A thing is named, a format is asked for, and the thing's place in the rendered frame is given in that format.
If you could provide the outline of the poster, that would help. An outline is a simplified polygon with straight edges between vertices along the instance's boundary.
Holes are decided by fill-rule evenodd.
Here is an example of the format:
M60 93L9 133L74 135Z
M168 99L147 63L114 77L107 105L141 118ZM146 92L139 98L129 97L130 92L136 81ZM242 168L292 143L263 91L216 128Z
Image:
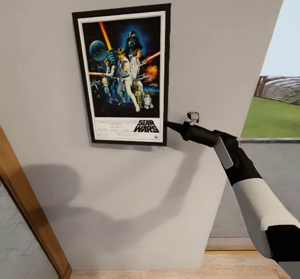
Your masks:
M166 147L171 3L72 17L92 143Z

